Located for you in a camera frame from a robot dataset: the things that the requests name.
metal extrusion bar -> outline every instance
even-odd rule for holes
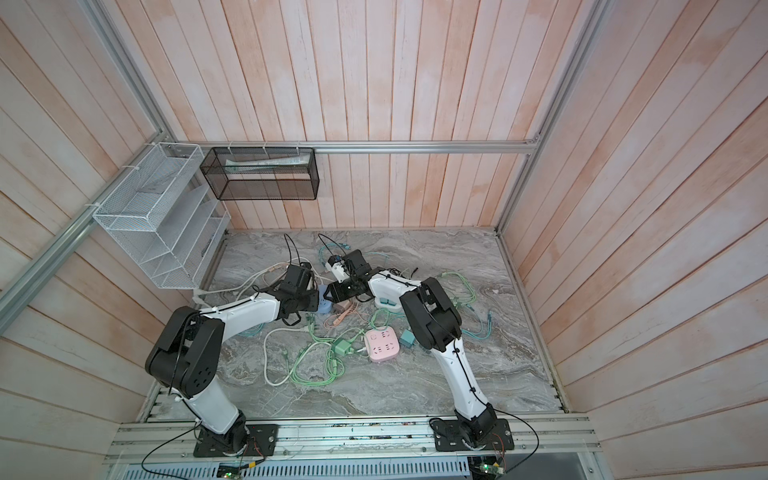
[[[546,144],[550,140],[549,137],[551,136],[552,128],[562,114],[566,100],[571,96],[576,80],[581,71],[584,70],[589,54],[594,50],[594,41],[597,38],[601,26],[604,24],[603,20],[607,17],[607,13],[612,5],[613,0],[597,0],[592,7],[590,17],[584,27],[584,31],[579,37],[574,55],[568,63],[565,75],[558,86],[552,105],[547,111],[544,123],[537,135],[538,148],[536,151],[531,152],[531,155],[525,159],[525,164],[520,170],[515,186],[512,188],[512,193],[507,199],[507,204],[504,206],[502,220],[498,225],[499,232],[503,233],[509,225],[512,218],[512,212],[514,212],[515,207],[517,207],[522,191],[525,188],[525,184],[528,182],[528,178],[531,176],[533,167],[541,156],[541,152],[545,149]]]
[[[509,253],[507,244],[501,237],[496,237],[496,241],[498,242],[498,248],[502,251],[502,258],[504,258],[504,264],[507,267],[507,272],[509,273],[509,276],[512,279],[512,284],[515,287],[515,293],[517,293],[520,304],[523,307],[523,314],[525,315],[525,320],[528,322],[528,327],[531,329],[531,335],[533,336],[533,341],[536,345],[536,350],[538,350],[539,357],[547,369],[550,380],[554,383],[554,389],[558,392],[558,398],[560,399],[560,403],[563,405],[563,409],[566,412],[570,412],[571,403],[568,401],[568,396],[565,394],[565,385],[563,385],[563,382],[560,380],[558,371],[554,367],[552,357],[549,355],[549,349],[547,349],[544,336],[541,334],[541,328],[538,325],[536,315],[533,308],[531,307],[531,301],[522,286],[523,281],[520,278],[518,269],[512,262],[512,255]]]
[[[123,73],[126,82],[136,94],[136,98],[141,103],[157,131],[166,131],[168,137],[172,141],[176,141],[173,132],[168,127],[165,116],[163,116],[160,107],[157,106],[157,102],[149,92],[149,87],[138,73],[139,70],[133,60],[131,60],[131,56],[125,50],[118,30],[109,17],[102,0],[78,0],[78,2],[81,4],[83,11],[91,21],[91,26],[101,37],[102,44],[109,51],[118,69]]]
[[[531,154],[534,141],[233,141],[203,142],[211,147],[309,147],[318,154]]]
[[[165,133],[160,132],[152,139],[152,142],[160,141],[163,138],[165,138]],[[151,145],[145,145],[134,156],[130,165],[138,163],[150,148],[152,148]],[[91,231],[96,227],[93,214],[98,208],[98,204],[104,201],[130,170],[130,168],[122,168],[115,178],[104,186],[99,195],[90,204],[85,205],[69,225],[59,232],[16,278],[8,283],[10,286],[0,295],[0,335],[40,293],[40,290],[56,274],[58,268],[67,261],[67,258],[80,246],[83,240],[91,234]]]
[[[538,433],[539,452],[599,452],[598,438],[584,414],[517,414]],[[515,450],[511,455],[527,455],[536,446],[536,437],[526,424],[509,420]],[[429,417],[383,417],[365,419],[294,419],[248,422],[276,423],[280,426],[275,455],[270,461],[320,458],[403,458],[446,455],[435,450]],[[137,463],[152,449],[194,425],[193,422],[154,422],[123,424],[110,446],[104,463]],[[195,462],[192,456],[194,432],[181,436],[158,449],[148,459],[157,462]],[[476,451],[454,452],[457,456],[477,455]]]

black cable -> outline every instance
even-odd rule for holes
[[[346,253],[344,252],[344,249],[343,249],[343,248],[342,248],[342,247],[339,245],[339,242],[335,241],[333,238],[331,238],[331,237],[328,237],[327,235],[324,235],[324,234],[322,234],[322,233],[318,233],[318,234],[317,234],[317,236],[318,236],[318,237],[320,237],[320,241],[321,241],[321,242],[323,242],[323,245],[325,245],[325,246],[326,246],[326,248],[328,249],[328,252],[329,252],[329,253],[330,253],[331,249],[330,249],[330,247],[328,247],[328,243],[326,243],[326,241],[325,241],[325,240],[323,240],[323,237],[325,237],[325,238],[327,238],[328,240],[330,240],[330,242],[331,242],[331,243],[333,243],[334,245],[336,245],[336,248],[338,248],[339,250],[341,250],[341,256],[342,256],[342,257],[344,257],[344,256],[346,255]]]
[[[184,319],[184,327],[181,329],[181,343],[179,344],[179,351],[176,353],[176,362],[174,364],[174,373],[170,376],[170,385],[168,386],[168,396],[170,397],[171,390],[174,389],[174,380],[176,379],[176,370],[179,368],[179,359],[181,358],[181,349],[184,347],[184,342],[187,341],[187,326],[190,324],[190,318],[192,315]]]
[[[293,245],[293,249],[296,251],[296,262],[301,265],[301,257],[299,255],[299,249],[296,247],[296,242],[293,241],[293,238],[291,238],[290,235],[288,235],[288,240],[290,240],[291,244]]]
[[[445,422],[445,420],[441,419],[440,417],[432,417],[432,418],[430,418],[430,419],[429,419],[429,428],[430,428],[430,429],[432,429],[432,431],[433,431],[434,433],[438,434],[438,435],[442,435],[442,436],[444,436],[444,437],[448,437],[449,435],[448,435],[448,433],[446,433],[446,432],[445,432],[445,430],[444,430],[444,431],[442,431],[442,432],[440,432],[440,431],[439,431],[439,430],[438,430],[438,429],[437,429],[437,428],[436,428],[436,427],[433,425],[433,422],[436,422],[437,420],[439,420],[440,422],[442,422],[442,423],[443,423],[443,425],[445,425],[445,426],[448,426],[448,423],[446,423],[446,422]]]
[[[520,420],[521,422],[523,422],[524,424],[526,424],[526,425],[527,425],[527,426],[528,426],[528,427],[531,429],[531,431],[533,432],[533,434],[534,434],[534,435],[536,435],[536,448],[535,448],[535,449],[533,449],[533,452],[529,453],[529,454],[528,454],[528,456],[526,456],[526,457],[525,457],[524,459],[522,459],[520,462],[517,462],[517,463],[515,463],[515,464],[512,466],[512,468],[510,468],[509,470],[505,471],[504,473],[506,474],[506,473],[509,473],[509,472],[511,472],[512,470],[516,469],[517,467],[519,467],[519,466],[520,466],[520,464],[521,464],[522,462],[525,462],[526,460],[528,460],[529,458],[531,458],[531,457],[533,456],[533,454],[535,454],[535,453],[536,453],[536,451],[538,450],[538,446],[539,446],[539,444],[541,443],[541,440],[540,440],[540,439],[539,439],[539,437],[538,437],[538,433],[536,432],[536,430],[534,430],[534,428],[531,426],[531,424],[530,424],[530,423],[528,423],[528,422],[526,422],[525,420],[521,419],[521,418],[520,418],[520,417],[518,417],[517,415],[512,415],[511,413],[507,413],[507,412],[504,412],[504,411],[502,411],[502,410],[499,410],[499,409],[494,409],[494,410],[495,410],[496,412],[499,412],[499,413],[503,413],[504,415],[509,415],[509,416],[511,416],[511,417],[514,417],[514,418],[516,418],[517,420]]]
[[[470,391],[470,392],[472,392],[472,395],[474,395],[474,396],[475,396],[475,398],[478,400],[478,402],[482,403],[482,404],[483,404],[483,405],[485,405],[486,407],[491,407],[491,408],[492,408],[492,409],[493,409],[495,412],[503,413],[504,415],[509,415],[509,416],[511,416],[511,417],[513,417],[513,418],[515,418],[515,419],[517,419],[517,420],[520,420],[521,422],[523,422],[524,424],[526,424],[526,425],[528,426],[528,428],[530,428],[530,429],[531,429],[531,431],[533,432],[533,434],[534,434],[534,435],[536,435],[536,448],[534,448],[534,449],[533,449],[533,452],[529,453],[529,454],[528,454],[528,456],[526,456],[526,457],[525,457],[524,459],[522,459],[520,462],[517,462],[515,465],[513,465],[513,466],[512,466],[512,468],[510,468],[509,470],[505,471],[505,474],[506,474],[506,473],[509,473],[509,472],[511,472],[512,470],[514,470],[515,468],[517,468],[518,466],[520,466],[520,464],[521,464],[522,462],[525,462],[526,460],[528,460],[529,458],[531,458],[531,456],[532,456],[533,454],[535,454],[535,453],[536,453],[536,451],[538,450],[538,446],[541,444],[541,440],[540,440],[540,439],[539,439],[539,437],[538,437],[538,433],[537,433],[537,432],[536,432],[536,430],[535,430],[535,429],[534,429],[534,428],[531,426],[531,424],[530,424],[530,423],[528,423],[528,422],[526,422],[525,420],[521,419],[521,418],[520,418],[520,417],[518,417],[517,415],[512,415],[511,413],[507,413],[507,412],[504,412],[503,410],[499,410],[499,409],[496,409],[496,408],[494,408],[494,407],[493,407],[493,406],[492,406],[490,403],[485,403],[485,402],[483,402],[482,400],[480,400],[480,397],[478,397],[478,396],[477,396],[477,393],[475,393],[475,390],[476,390],[476,388],[475,388],[474,386],[472,386],[472,383],[469,381],[469,375],[467,375],[467,371],[464,369],[464,363],[462,362],[462,359],[461,359],[461,357],[460,357],[460,356],[458,356],[458,353],[459,353],[459,349],[456,347],[456,341],[454,340],[454,341],[453,341],[453,354],[454,354],[454,355],[456,355],[456,359],[458,360],[458,364],[459,364],[459,365],[462,367],[462,371],[464,372],[464,377],[467,379],[467,384],[469,385],[469,391]]]
[[[146,461],[147,461],[147,458],[149,458],[149,455],[152,455],[153,453],[155,453],[155,451],[156,451],[156,450],[160,449],[161,447],[164,447],[164,446],[166,446],[167,444],[171,443],[171,442],[172,442],[172,441],[174,441],[175,439],[178,439],[178,438],[180,438],[180,437],[183,437],[183,436],[184,436],[184,435],[186,435],[187,433],[189,433],[189,432],[192,432],[192,431],[193,431],[193,430],[195,430],[197,427],[198,427],[198,425],[196,424],[194,427],[192,427],[191,429],[187,430],[186,432],[184,432],[184,433],[181,433],[181,434],[179,434],[179,435],[176,435],[176,436],[175,436],[175,437],[173,437],[172,439],[170,439],[170,440],[166,440],[165,442],[163,442],[163,443],[159,444],[158,446],[156,446],[155,448],[153,448],[153,449],[152,449],[152,450],[151,450],[149,453],[147,453],[147,454],[144,456],[144,459],[142,459],[142,460],[141,460],[141,469],[142,469],[142,470],[144,470],[145,472],[147,472],[147,473],[151,473],[151,474],[153,474],[153,475],[162,475],[162,476],[164,476],[164,477],[180,478],[181,480],[190,480],[190,479],[188,479],[187,477],[181,477],[181,476],[179,476],[179,475],[173,475],[173,474],[171,474],[171,473],[155,472],[154,470],[150,470],[149,468],[145,467],[145,466],[144,466],[144,462],[146,462]]]
[[[408,282],[403,282],[402,280],[397,280],[397,279],[396,279],[396,278],[394,278],[392,275],[385,275],[384,273],[381,273],[381,272],[376,272],[376,273],[374,273],[374,275],[381,275],[381,276],[383,276],[384,278],[388,278],[388,279],[390,279],[390,280],[395,280],[397,283],[402,283],[403,285],[407,285],[407,286],[418,286],[418,285],[414,285],[413,283],[408,283]]]
[[[300,313],[298,313],[298,312],[294,312],[294,313],[296,314],[296,316],[298,316],[298,317],[299,317],[299,319],[298,319],[296,322],[293,322],[293,323],[288,323],[288,322],[286,322],[286,319],[283,319],[283,323],[285,323],[285,324],[286,324],[286,325],[288,325],[288,326],[296,326],[296,325],[298,325],[298,324],[299,324],[299,322],[301,322],[301,314],[300,314]]]
[[[290,245],[288,244],[288,233],[283,233],[283,239],[286,241],[286,248],[288,249],[288,264],[293,265],[293,255],[290,254]]]

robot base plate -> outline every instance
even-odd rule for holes
[[[275,453],[275,442],[277,441],[277,428],[278,425],[274,424],[258,424],[258,425],[246,425],[248,430],[248,443],[246,445],[246,451],[243,452],[243,456],[259,456],[259,452],[253,447],[253,440],[256,440],[256,444],[259,447],[261,453],[265,457],[270,457]],[[197,444],[194,448],[193,456],[195,458],[209,458],[209,457],[221,457],[222,452],[215,448],[216,445],[208,440],[205,435],[200,435],[200,439],[197,440]]]
[[[509,429],[509,422],[506,419],[496,419],[496,423],[491,431],[478,442],[476,448],[465,444],[459,425],[458,420],[443,420],[440,422],[441,432],[439,434],[435,432],[435,449],[438,452],[464,452],[476,449],[493,450],[494,448],[501,451],[502,440],[504,441],[504,449],[515,449],[512,433]]]

marble surface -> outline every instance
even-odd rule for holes
[[[493,232],[474,229],[325,233],[337,242],[349,244],[353,250],[359,248],[373,266],[404,271],[418,267],[413,277],[417,280],[446,270],[462,273],[477,290],[474,308],[483,324],[471,311],[462,309],[462,328],[479,332],[489,310],[493,317],[492,334],[487,340],[463,336],[467,358],[482,391],[497,408],[508,412],[560,408]],[[323,273],[318,260],[322,243],[316,232],[296,231],[290,235],[301,255],[311,259],[315,268],[330,278],[329,273]],[[386,257],[372,252],[384,253]],[[240,285],[251,274],[287,258],[281,233],[235,233],[227,239],[209,290]],[[280,272],[275,272],[267,279],[279,275]],[[460,281],[453,276],[443,277],[440,282],[449,293],[464,292]],[[229,294],[207,297],[212,305],[232,300]],[[326,316],[319,315],[316,334],[336,336],[350,327],[368,329],[368,319],[374,309],[372,303],[360,304],[363,318],[350,316],[332,331],[322,325]],[[395,318],[391,325],[398,336],[408,327],[405,318]],[[263,378],[263,338],[270,329],[280,327],[285,325],[278,320],[267,324],[258,336],[235,336],[222,346],[220,380],[231,400],[249,418],[452,414],[453,401],[445,378],[431,354],[418,343],[409,349],[401,347],[396,358],[378,364],[370,362],[367,356],[346,356],[343,358],[346,372],[328,386],[308,388],[290,381],[276,388],[268,386]],[[287,373],[284,350],[293,361],[310,343],[307,333],[274,333],[267,343],[270,380],[275,382]],[[362,341],[355,343],[356,348],[361,346]],[[299,368],[300,375],[313,380],[324,378],[325,355],[320,347],[311,351]],[[190,413],[183,405],[160,399],[152,418],[185,419],[190,418]]]

electrical outlet socket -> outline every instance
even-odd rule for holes
[[[392,359],[400,352],[397,335],[391,326],[381,330],[368,330],[364,338],[368,356],[374,363]]]

